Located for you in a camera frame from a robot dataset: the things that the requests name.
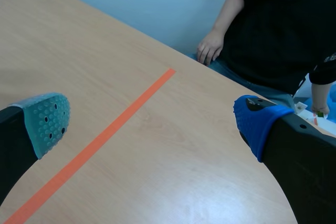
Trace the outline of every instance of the hand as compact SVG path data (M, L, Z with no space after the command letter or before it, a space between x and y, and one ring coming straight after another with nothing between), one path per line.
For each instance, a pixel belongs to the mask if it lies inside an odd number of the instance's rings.
M314 104L311 107L311 110L316 114L317 112L322 112L324 115L328 115L330 113L328 105L324 106L323 108L317 109Z
M223 44L224 34L213 29L197 47L197 61L209 66L219 56Z

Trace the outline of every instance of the black sweater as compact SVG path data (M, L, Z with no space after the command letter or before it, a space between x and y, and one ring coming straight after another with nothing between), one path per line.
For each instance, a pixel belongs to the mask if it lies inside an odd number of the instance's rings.
M246 80L294 94L307 73L336 81L336 0L244 0L219 60Z

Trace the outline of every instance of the blue gripper pad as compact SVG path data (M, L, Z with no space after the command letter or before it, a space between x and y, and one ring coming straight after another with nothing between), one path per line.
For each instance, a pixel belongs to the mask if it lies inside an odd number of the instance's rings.
M23 109L25 126L35 154L41 159L67 131L70 104L60 93L47 93L13 103Z
M243 95L238 98L234 104L234 113L239 131L247 140L253 154L261 162L264 145L272 125L278 118L294 113L294 111L286 106L275 105L263 99L254 102L255 99L252 101L252 98L257 97ZM262 102L272 105L265 107Z

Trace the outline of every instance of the person's right hand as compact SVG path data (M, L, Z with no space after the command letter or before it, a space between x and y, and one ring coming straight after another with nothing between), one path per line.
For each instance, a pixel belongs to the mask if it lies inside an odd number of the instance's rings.
M211 61L219 56L223 44L224 34L213 29L198 45L197 61L209 66Z

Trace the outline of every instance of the blue silicone cover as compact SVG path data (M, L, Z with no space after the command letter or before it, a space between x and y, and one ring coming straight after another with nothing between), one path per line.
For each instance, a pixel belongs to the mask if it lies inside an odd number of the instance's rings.
M265 142L274 122L284 115L294 113L294 111L282 105L251 111L246 104L248 98L256 98L256 96L243 95L238 98L234 104L234 113L239 131L246 138L253 154L261 162Z

